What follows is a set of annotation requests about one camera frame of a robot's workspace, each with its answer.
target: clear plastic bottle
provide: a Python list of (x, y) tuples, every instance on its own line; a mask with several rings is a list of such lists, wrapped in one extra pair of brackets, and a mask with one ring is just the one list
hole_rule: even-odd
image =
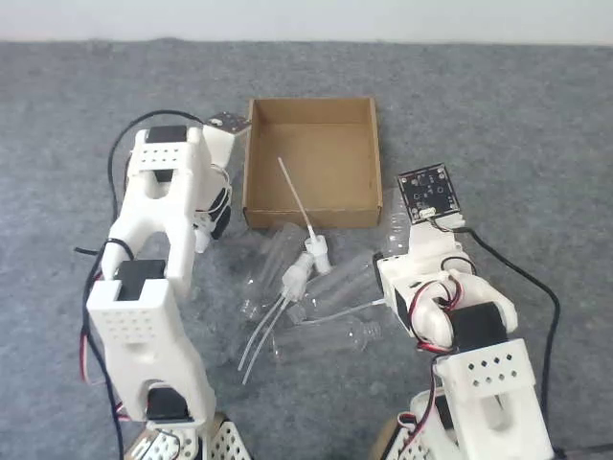
[(382, 252), (384, 257), (399, 256), (409, 252), (409, 227), (411, 220), (398, 187), (383, 192)]
[(355, 316), (344, 316), (275, 333), (273, 353), (280, 363), (295, 362), (345, 350), (361, 352), (379, 338), (381, 328), (377, 322), (363, 323)]
[(286, 223), (266, 240), (253, 260), (249, 274), (242, 283), (240, 314), (248, 321), (257, 321), (279, 295), (285, 271), (296, 262), (303, 250), (307, 231)]
[(377, 295), (373, 253), (365, 251), (307, 284), (304, 299), (292, 306), (287, 315), (292, 323), (299, 324), (374, 300)]

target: open cardboard box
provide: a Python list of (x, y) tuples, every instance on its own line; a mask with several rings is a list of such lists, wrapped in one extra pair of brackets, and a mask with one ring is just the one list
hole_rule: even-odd
[(251, 101), (242, 208), (252, 228), (304, 225), (277, 157), (316, 227), (371, 227), (381, 210), (375, 100)]

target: perforated plate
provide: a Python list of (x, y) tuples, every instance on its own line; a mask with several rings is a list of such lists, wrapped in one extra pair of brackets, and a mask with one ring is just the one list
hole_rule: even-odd
[(459, 401), (500, 395), (535, 383), (522, 339), (450, 356), (437, 364), (437, 373)]
[(129, 460), (189, 460), (197, 454), (194, 433), (185, 436), (185, 430), (163, 430), (141, 440), (126, 456)]
[(410, 448), (402, 452), (407, 439), (409, 439), (409, 430), (401, 428), (385, 460), (427, 460), (429, 458), (427, 448), (421, 443), (421, 434), (413, 441)]
[(237, 427), (224, 422), (211, 443), (211, 460), (251, 460)]

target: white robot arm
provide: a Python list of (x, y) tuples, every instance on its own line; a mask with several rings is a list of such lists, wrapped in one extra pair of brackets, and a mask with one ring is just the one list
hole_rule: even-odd
[(172, 430), (185, 460), (197, 455), (198, 438), (208, 458), (216, 398), (177, 302), (189, 293), (194, 252), (203, 252), (228, 223), (232, 189), (225, 167), (248, 127), (242, 117), (222, 112), (204, 127), (156, 126), (137, 133), (124, 206), (109, 239), (137, 255), (153, 233), (163, 232), (168, 261), (130, 260), (122, 245), (107, 244), (103, 281), (87, 301), (128, 416)]
[[(409, 253), (379, 260), (377, 266), (387, 305), (419, 348), (438, 357), (433, 360), (431, 390), (411, 401), (409, 418), (414, 420), (404, 423), (398, 418), (396, 438), (380, 458), (554, 458), (525, 342), (508, 339), (517, 328), (514, 305), (471, 272), (474, 265), (455, 234), (447, 231), (465, 223), (454, 206), (446, 170), (440, 165), (407, 174), (417, 191), (409, 199), (405, 196), (414, 217)], [(437, 201), (436, 194), (434, 201), (427, 199), (433, 189), (449, 200), (444, 196)], [(414, 208), (413, 199), (419, 204), (451, 202), (452, 212)], [(426, 216), (435, 212), (432, 225)], [(441, 388), (436, 388), (435, 376), (442, 380)]]

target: gray carpet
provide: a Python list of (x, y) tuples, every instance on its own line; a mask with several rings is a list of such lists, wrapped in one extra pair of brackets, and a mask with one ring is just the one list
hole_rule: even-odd
[[(103, 389), (79, 381), (79, 299), (91, 261), (71, 251), (106, 235), (114, 136), (155, 108), (206, 117), (272, 96), (375, 96), (387, 186), (396, 173), (447, 164), (468, 222), (562, 299), (554, 442), (611, 440), (613, 50), (162, 40), (2, 44), (0, 62), (0, 458), (115, 456)], [(245, 228), (235, 211), (231, 238)], [(329, 235), (336, 261), (379, 238)], [(516, 303), (539, 373), (549, 300), (467, 248)], [(426, 356), (388, 325), (361, 355), (279, 368), (263, 358), (241, 387), (227, 335), (244, 257), (228, 242), (199, 257), (182, 306), (219, 408), (259, 459), (365, 458), (381, 425), (426, 388)], [(137, 433), (124, 428), (128, 440)]]

